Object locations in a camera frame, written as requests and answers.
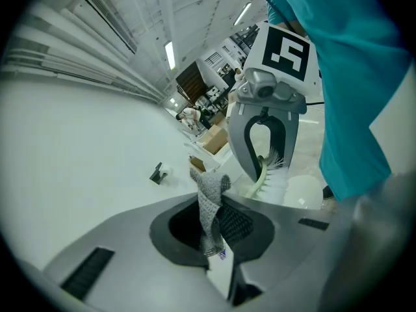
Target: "cardboard box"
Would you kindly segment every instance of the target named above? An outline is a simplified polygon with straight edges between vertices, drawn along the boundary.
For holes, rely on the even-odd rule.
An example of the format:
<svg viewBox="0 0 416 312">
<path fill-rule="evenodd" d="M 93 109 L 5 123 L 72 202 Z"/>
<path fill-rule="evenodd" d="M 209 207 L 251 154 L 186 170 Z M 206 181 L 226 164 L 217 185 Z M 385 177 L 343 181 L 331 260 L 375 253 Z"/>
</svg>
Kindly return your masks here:
<svg viewBox="0 0 416 312">
<path fill-rule="evenodd" d="M 216 125 L 219 124 L 224 118 L 225 116 L 221 112 L 218 112 L 209 120 L 209 122 Z"/>
<path fill-rule="evenodd" d="M 219 152 L 227 143 L 228 133 L 225 129 L 213 125 L 201 138 L 198 140 L 199 143 L 205 143 L 203 148 L 213 155 Z"/>
<path fill-rule="evenodd" d="M 191 159 L 190 159 L 190 162 L 195 166 L 195 167 L 197 167 L 198 169 L 200 169 L 202 172 L 205 172 L 206 171 L 206 169 L 205 169 L 205 167 L 204 167 L 204 165 L 203 165 L 203 162 L 200 160 L 200 159 L 197 159 L 196 157 L 192 157 Z"/>
</svg>

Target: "gray cloth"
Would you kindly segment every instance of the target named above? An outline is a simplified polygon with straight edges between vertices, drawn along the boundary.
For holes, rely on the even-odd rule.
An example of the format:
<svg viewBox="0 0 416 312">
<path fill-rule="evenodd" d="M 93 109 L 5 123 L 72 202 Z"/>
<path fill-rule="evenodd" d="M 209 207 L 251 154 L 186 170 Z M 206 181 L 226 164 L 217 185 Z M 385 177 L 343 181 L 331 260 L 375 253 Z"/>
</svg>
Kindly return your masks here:
<svg viewBox="0 0 416 312">
<path fill-rule="evenodd" d="M 199 174 L 190 169 L 190 176 L 198 184 L 200 222 L 203 229 L 200 250 L 210 257 L 224 250 L 216 212 L 222 206 L 221 194 L 231 187 L 231 182 L 228 175 L 215 172 Z"/>
</svg>

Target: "white bristle brush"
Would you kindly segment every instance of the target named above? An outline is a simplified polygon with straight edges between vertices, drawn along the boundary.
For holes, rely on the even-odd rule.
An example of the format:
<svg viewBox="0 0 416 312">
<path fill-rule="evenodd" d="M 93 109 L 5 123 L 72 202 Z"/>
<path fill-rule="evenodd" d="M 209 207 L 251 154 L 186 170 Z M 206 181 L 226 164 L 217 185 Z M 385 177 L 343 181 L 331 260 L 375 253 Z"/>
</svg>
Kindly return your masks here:
<svg viewBox="0 0 416 312">
<path fill-rule="evenodd" d="M 288 186 L 288 168 L 283 167 L 283 159 L 271 148 L 268 156 L 261 161 L 261 175 L 255 185 L 248 191 L 246 198 L 281 205 L 285 199 Z"/>
</svg>

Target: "fluorescent light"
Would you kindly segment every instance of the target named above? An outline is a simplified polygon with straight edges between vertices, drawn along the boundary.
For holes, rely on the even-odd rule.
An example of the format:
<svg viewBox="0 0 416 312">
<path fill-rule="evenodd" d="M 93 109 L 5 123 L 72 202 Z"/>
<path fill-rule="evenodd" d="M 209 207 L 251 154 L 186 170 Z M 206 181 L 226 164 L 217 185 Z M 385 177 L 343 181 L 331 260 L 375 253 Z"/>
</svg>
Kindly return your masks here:
<svg viewBox="0 0 416 312">
<path fill-rule="evenodd" d="M 236 22 L 234 23 L 234 25 L 237 25 L 239 23 L 239 21 L 241 20 L 241 18 L 244 16 L 244 14 L 246 13 L 246 11 L 249 9 L 249 7 L 252 5 L 252 3 L 247 3 L 243 10 L 241 11 L 240 15 L 238 16 Z"/>
<path fill-rule="evenodd" d="M 172 70 L 176 66 L 175 56 L 174 56 L 174 45 L 172 44 L 172 42 L 168 42 L 164 46 L 164 50 L 166 51 L 166 55 L 168 56 L 169 66 L 170 66 L 170 69 Z"/>
</svg>

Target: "teal shirt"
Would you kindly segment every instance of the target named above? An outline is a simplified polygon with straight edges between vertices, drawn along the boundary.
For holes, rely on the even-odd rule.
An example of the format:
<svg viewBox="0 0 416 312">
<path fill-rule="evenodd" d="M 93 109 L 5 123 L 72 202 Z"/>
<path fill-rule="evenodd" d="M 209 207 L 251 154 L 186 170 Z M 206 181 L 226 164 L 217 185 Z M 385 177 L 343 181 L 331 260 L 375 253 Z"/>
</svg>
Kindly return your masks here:
<svg viewBox="0 0 416 312">
<path fill-rule="evenodd" d="M 325 101 L 322 174 L 337 200 L 363 194 L 391 173 L 369 125 L 403 80 L 411 54 L 377 0 L 285 1 L 317 49 Z M 272 14 L 270 22 L 279 23 Z"/>
</svg>

